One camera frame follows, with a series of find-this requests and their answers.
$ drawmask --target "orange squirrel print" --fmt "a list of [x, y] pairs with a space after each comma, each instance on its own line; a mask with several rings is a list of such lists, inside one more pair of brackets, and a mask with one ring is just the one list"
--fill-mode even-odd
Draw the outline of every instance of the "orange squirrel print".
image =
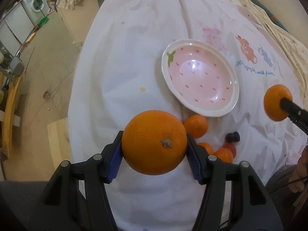
[[249, 43], [247, 42], [247, 40], [241, 38], [240, 36], [237, 36], [236, 39], [238, 39], [241, 43], [241, 50], [244, 54], [244, 56], [246, 56], [248, 61], [252, 61], [253, 64], [256, 64], [258, 59], [254, 54], [254, 51], [251, 47], [249, 47]]

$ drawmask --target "pink bowl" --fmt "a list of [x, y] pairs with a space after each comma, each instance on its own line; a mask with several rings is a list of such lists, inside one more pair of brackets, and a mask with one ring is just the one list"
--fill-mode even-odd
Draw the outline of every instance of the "pink bowl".
[[204, 116], [223, 116], [238, 101], [239, 85], [230, 63], [212, 46], [178, 40], [162, 56], [162, 71], [172, 93]]

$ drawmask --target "white bed sheet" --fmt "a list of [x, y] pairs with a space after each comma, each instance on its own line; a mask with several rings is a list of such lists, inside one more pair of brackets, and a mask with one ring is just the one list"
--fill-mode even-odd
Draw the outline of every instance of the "white bed sheet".
[[[256, 64], [253, 55], [247, 58], [242, 52], [238, 36], [249, 43]], [[266, 90], [278, 83], [286, 85], [301, 105], [297, 80], [284, 53], [248, 9], [227, 0], [105, 0], [86, 38], [73, 83], [68, 123], [74, 162], [100, 153], [142, 111], [163, 110], [181, 120], [192, 114], [168, 90], [161, 73], [164, 49], [187, 38], [220, 50], [240, 84], [235, 108], [223, 117], [209, 118], [209, 130], [198, 142], [217, 150], [225, 134], [238, 131], [241, 142], [234, 163], [247, 160], [264, 184], [298, 153], [307, 141], [304, 133], [288, 119], [271, 121], [263, 108]], [[186, 158], [161, 176], [139, 174], [123, 160], [106, 191], [121, 229], [184, 231], [193, 226], [204, 186], [193, 179]]]

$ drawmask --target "person's hand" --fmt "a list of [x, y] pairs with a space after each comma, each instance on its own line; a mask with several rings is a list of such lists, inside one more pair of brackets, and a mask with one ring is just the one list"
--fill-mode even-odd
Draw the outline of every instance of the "person's hand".
[[[293, 174], [291, 175], [289, 182], [307, 176], [307, 168], [306, 168], [307, 163], [308, 163], [308, 145], [304, 148], [303, 152], [301, 153], [301, 158], [299, 158], [297, 162], [297, 168], [294, 170]], [[305, 188], [305, 185], [304, 185], [305, 181], [306, 179], [297, 181], [295, 183], [291, 183], [288, 185], [289, 189], [293, 193], [301, 192]]]

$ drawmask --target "washing machine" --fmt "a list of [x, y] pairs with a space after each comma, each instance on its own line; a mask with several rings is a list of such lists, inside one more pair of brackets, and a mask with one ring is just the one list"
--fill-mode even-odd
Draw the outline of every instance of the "washing machine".
[[47, 16], [49, 12], [47, 0], [23, 0], [22, 5], [34, 26], [44, 18], [44, 15]]

